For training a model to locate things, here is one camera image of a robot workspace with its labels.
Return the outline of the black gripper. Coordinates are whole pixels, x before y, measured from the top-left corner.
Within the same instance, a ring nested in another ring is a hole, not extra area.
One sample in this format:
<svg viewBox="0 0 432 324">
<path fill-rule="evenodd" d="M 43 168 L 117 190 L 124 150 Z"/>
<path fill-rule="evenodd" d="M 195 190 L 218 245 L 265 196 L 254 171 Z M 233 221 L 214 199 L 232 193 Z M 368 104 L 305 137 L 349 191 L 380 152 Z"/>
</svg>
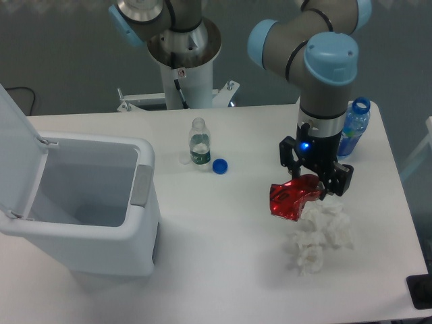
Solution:
<svg viewBox="0 0 432 324">
<path fill-rule="evenodd" d="M 296 139 L 286 136 L 279 143 L 280 164 L 288 169 L 292 179 L 300 177 L 302 166 L 320 176 L 321 200 L 327 195 L 342 196 L 349 189 L 354 173 L 352 165 L 336 161 L 342 132 L 321 138 L 310 136 L 310 128 L 308 124 L 298 126 Z"/>
</svg>

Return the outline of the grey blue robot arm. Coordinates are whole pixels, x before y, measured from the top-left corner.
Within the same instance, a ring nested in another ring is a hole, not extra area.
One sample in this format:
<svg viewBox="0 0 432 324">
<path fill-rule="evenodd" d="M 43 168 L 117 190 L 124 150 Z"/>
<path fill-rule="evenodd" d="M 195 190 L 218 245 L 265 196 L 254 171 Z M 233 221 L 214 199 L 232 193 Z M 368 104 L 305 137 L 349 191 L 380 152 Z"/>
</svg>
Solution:
<svg viewBox="0 0 432 324">
<path fill-rule="evenodd" d="M 370 1 L 303 1 L 291 22 L 263 20 L 251 31 L 249 58 L 300 89 L 295 137 L 280 142 L 280 162 L 293 178 L 306 168 L 324 194 L 343 195 L 354 169 L 337 160 L 358 45 L 352 34 L 372 12 Z M 221 33 L 205 18 L 200 1 L 115 1 L 115 26 L 134 45 L 146 45 L 159 64 L 169 109 L 214 106 L 213 61 Z"/>
</svg>

